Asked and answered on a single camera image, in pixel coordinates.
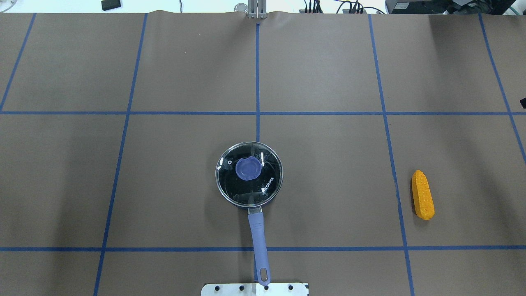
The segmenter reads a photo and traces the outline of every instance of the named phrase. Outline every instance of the cable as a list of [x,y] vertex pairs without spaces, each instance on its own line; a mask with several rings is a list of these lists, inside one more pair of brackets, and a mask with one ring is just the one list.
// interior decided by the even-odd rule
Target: cable
[[371,6],[367,6],[367,7],[362,7],[362,8],[361,8],[361,10],[362,10],[362,12],[361,12],[361,13],[363,13],[363,10],[364,10],[365,8],[372,8],[372,9],[376,9],[376,10],[377,10],[377,11],[379,11],[379,12],[380,12],[381,14],[385,14],[385,12],[383,12],[383,11],[379,10],[379,9],[378,9],[378,8],[376,8],[376,7],[371,7]]
[[341,2],[340,4],[340,7],[338,7],[338,10],[336,11],[336,13],[339,13],[340,12],[340,9],[341,7],[345,4],[345,3],[349,3],[349,13],[351,13],[351,11],[356,12],[358,10],[360,10],[361,7],[363,7],[363,5],[361,5],[361,3],[359,3],[358,1],[356,2],[351,2],[351,1],[340,1],[340,0],[335,0],[335,1],[338,1],[338,2]]
[[0,13],[2,13],[2,12],[6,12],[6,11],[8,11],[9,9],[13,8],[13,6],[15,6],[15,4],[16,4],[17,1],[18,1],[18,0],[11,0],[11,6],[8,7],[8,8],[6,8],[6,9],[4,9],[4,10],[2,10],[2,11],[0,11]]
[[515,10],[515,8],[510,6],[510,10],[513,11],[516,15],[521,15],[518,11]]
[[349,9],[351,9],[351,6],[352,6],[352,2],[351,2],[351,1],[338,1],[338,2],[341,2],[341,4],[340,4],[340,7],[338,7],[338,10],[336,11],[336,13],[339,13],[339,12],[340,12],[341,7],[342,7],[345,3],[349,3]]
[[323,10],[321,10],[321,6],[320,6],[320,0],[314,0],[314,3],[318,3],[318,6],[317,6],[317,13],[323,13]]

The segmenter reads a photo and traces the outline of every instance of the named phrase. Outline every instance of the corn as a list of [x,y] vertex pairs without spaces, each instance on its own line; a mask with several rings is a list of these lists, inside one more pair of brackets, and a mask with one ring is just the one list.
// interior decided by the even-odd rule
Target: corn
[[417,216],[424,220],[433,218],[434,204],[426,175],[417,170],[411,179],[411,185],[413,187],[414,210]]

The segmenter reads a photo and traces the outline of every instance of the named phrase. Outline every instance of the lid knob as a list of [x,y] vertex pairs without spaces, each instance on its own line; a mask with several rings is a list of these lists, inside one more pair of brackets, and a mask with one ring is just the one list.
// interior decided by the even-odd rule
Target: lid knob
[[261,174],[261,163],[254,156],[240,159],[236,164],[236,174],[244,181],[254,180]]

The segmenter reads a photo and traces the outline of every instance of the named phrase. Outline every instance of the blue tape line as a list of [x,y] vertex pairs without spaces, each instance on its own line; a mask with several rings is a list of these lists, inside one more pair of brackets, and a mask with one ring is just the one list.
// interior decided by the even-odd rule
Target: blue tape line
[[126,111],[1,111],[5,115],[126,115]]
[[[101,252],[103,248],[6,246],[0,252]],[[417,246],[271,246],[269,252],[363,252],[363,251],[448,251],[448,250],[526,250],[526,245],[417,245]],[[252,247],[158,247],[119,248],[107,247],[105,252],[252,252]]]
[[254,282],[258,282],[258,269],[256,268],[256,255],[254,254]]
[[52,247],[52,246],[7,246],[0,252],[100,252],[102,248]]
[[[0,111],[4,115],[257,115],[257,111]],[[508,112],[396,112],[387,115],[484,115],[508,116]],[[511,112],[526,115],[526,112]],[[259,115],[383,115],[382,111],[261,111]]]
[[321,112],[310,112],[310,111],[263,111],[261,115],[382,115],[380,111],[367,112],[367,111],[321,111]]
[[387,115],[507,115],[507,112],[393,112],[387,111]]
[[431,245],[409,246],[410,251],[446,251],[446,250],[526,250],[526,245]]
[[13,70],[11,71],[11,76],[9,76],[9,81],[7,82],[7,86],[5,87],[5,92],[4,92],[4,96],[2,97],[2,102],[0,102],[0,111],[4,108],[5,100],[7,99],[7,95],[9,94],[11,83],[13,82],[13,79],[15,78],[16,69],[18,68],[20,59],[22,58],[22,53],[24,52],[24,49],[26,48],[27,39],[29,38],[29,34],[31,33],[31,29],[33,28],[33,23],[35,23],[35,18],[36,18],[36,13],[34,13],[33,17],[31,17],[31,21],[29,22],[29,27],[27,28],[26,36],[24,37],[24,41],[22,42],[22,46],[20,47],[20,51],[18,52],[18,57],[16,58],[15,65],[13,66]]
[[131,111],[131,115],[256,115],[254,111]]
[[143,19],[143,29],[140,34],[140,41],[139,41],[139,49],[137,50],[137,60],[135,61],[135,69],[133,73],[133,80],[131,82],[131,89],[130,89],[130,97],[128,100],[128,109],[126,114],[126,119],[124,120],[124,128],[123,128],[123,135],[120,141],[120,148],[119,148],[119,156],[117,158],[117,168],[115,169],[115,178],[113,180],[113,188],[112,188],[112,195],[109,200],[109,208],[108,208],[108,216],[106,218],[106,227],[104,229],[104,238],[102,241],[102,250],[100,252],[100,258],[99,258],[99,265],[97,269],[97,278],[95,279],[95,287],[93,289],[93,296],[97,296],[98,294],[98,287],[100,284],[100,276],[102,274],[102,267],[104,264],[104,255],[106,252],[106,244],[108,242],[108,233],[109,233],[109,226],[112,220],[112,212],[113,212],[113,205],[115,202],[115,193],[117,191],[117,182],[119,180],[119,173],[120,173],[120,164],[123,158],[123,151],[124,151],[124,143],[126,141],[126,133],[128,131],[128,122],[130,118],[130,111],[132,110],[132,102],[133,102],[133,95],[135,90],[135,82],[137,81],[137,72],[139,70],[139,62],[140,62],[140,54],[143,49],[143,41],[144,41],[144,32],[146,30],[146,21],[148,20],[148,14],[144,14]]
[[389,123],[387,121],[387,112],[386,112],[386,103],[383,98],[383,87],[382,87],[382,79],[380,77],[380,67],[378,65],[378,55],[376,52],[376,44],[375,44],[375,33],[372,27],[372,19],[371,15],[368,14],[369,19],[369,31],[371,33],[371,43],[372,43],[372,54],[375,58],[375,68],[376,68],[376,79],[378,80],[378,91],[380,92],[380,102],[382,104],[382,112],[383,112],[383,124],[386,129],[386,137],[387,137],[387,147],[389,149],[389,159],[391,161],[391,172],[393,175],[394,180],[394,186],[396,188],[396,198],[398,202],[398,218],[400,222],[400,230],[402,233],[402,242],[404,247],[404,255],[406,257],[406,269],[407,269],[407,278],[409,281],[409,291],[411,293],[411,296],[414,296],[414,287],[413,287],[413,276],[411,272],[411,263],[409,261],[409,251],[407,250],[407,238],[406,238],[406,228],[403,222],[403,213],[402,213],[402,203],[400,201],[400,191],[398,189],[398,178],[396,175],[396,168],[395,168],[395,158],[393,156],[393,150],[391,145],[391,134],[389,132]]
[[522,159],[524,160],[524,164],[526,164],[526,153],[524,152],[524,147],[522,146],[521,137],[519,135],[519,131],[517,130],[517,126],[515,125],[513,114],[511,113],[510,104],[508,103],[508,98],[506,98],[506,93],[504,92],[502,81],[500,80],[499,71],[497,71],[495,60],[493,60],[493,54],[491,53],[490,43],[488,41],[488,35],[486,34],[486,28],[484,27],[484,21],[482,20],[482,14],[480,13],[479,13],[479,22],[480,22],[480,28],[482,29],[482,35],[484,36],[484,42],[486,43],[486,49],[488,50],[488,55],[490,57],[491,66],[493,67],[493,71],[495,72],[495,77],[497,78],[497,82],[499,83],[500,93],[502,94],[502,99],[504,100],[504,104],[506,105],[506,110],[508,110],[508,115],[510,116],[511,126],[513,126],[513,131],[515,133],[515,137],[517,138],[519,149],[521,150]]
[[106,252],[251,252],[252,247],[243,246],[219,246],[202,248],[160,247],[160,248],[106,248]]
[[259,23],[256,24],[256,142],[259,142]]

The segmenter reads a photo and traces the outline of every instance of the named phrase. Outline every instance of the purple handle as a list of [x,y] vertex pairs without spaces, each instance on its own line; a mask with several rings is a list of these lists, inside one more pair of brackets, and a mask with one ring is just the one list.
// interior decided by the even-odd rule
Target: purple handle
[[270,284],[270,266],[268,264],[263,213],[249,214],[248,222],[250,222],[250,230],[252,232],[258,282],[262,285],[268,285]]

